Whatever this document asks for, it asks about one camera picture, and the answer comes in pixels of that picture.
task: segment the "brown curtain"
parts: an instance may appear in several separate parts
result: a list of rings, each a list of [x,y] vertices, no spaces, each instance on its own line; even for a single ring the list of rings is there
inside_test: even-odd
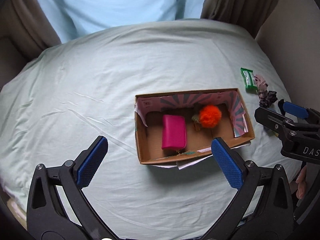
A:
[[[61,43],[37,0],[6,0],[0,9],[0,29],[0,38],[9,38],[28,61]]]
[[[244,27],[255,37],[275,7],[275,0],[204,0],[201,18]]]

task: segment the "screw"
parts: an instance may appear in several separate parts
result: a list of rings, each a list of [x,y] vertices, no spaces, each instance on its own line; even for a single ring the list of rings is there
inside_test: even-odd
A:
[[[67,166],[67,167],[70,167],[71,165],[73,164],[73,161],[72,160],[67,160],[64,165]]]
[[[277,164],[276,168],[277,168],[277,170],[281,170],[283,168],[283,166],[281,164]]]
[[[43,164],[42,163],[40,163],[40,164],[38,164],[37,166],[36,166],[36,169],[37,170],[41,170],[43,168]]]
[[[253,167],[254,166],[254,162],[253,161],[246,161],[245,165],[247,165],[248,167]]]

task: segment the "open box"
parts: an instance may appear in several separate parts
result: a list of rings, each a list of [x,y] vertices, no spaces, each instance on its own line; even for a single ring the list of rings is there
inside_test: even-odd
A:
[[[191,117],[195,103],[217,105],[222,112],[218,125],[196,131]],[[182,153],[163,150],[162,116],[182,115],[186,121],[187,145]],[[211,141],[221,137],[229,147],[254,139],[254,131],[242,96],[237,88],[182,91],[136,95],[136,146],[141,164],[175,163],[211,154]]]

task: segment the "green object in box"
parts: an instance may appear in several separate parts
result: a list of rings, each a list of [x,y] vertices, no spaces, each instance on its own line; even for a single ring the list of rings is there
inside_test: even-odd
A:
[[[258,89],[252,70],[241,68],[241,75],[243,76],[246,89],[253,89],[253,90]]]

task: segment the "blue gripper pad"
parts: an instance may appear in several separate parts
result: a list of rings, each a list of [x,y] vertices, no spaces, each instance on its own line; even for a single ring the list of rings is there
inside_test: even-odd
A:
[[[231,152],[232,150],[227,146],[227,144],[221,138],[213,139],[211,143],[211,152],[214,158],[216,159],[220,169],[222,170],[224,176],[228,180],[230,186],[236,189],[240,189],[244,182],[243,170],[239,168],[239,166],[236,164],[236,160],[234,160],[230,156],[228,151]]]
[[[79,188],[88,187],[97,169],[99,168],[103,158],[108,152],[108,140],[105,137],[89,147],[90,153],[77,169],[77,185]]]
[[[309,116],[308,110],[304,107],[297,106],[290,102],[284,102],[283,104],[283,110],[286,113],[292,114],[298,118],[306,119]]]

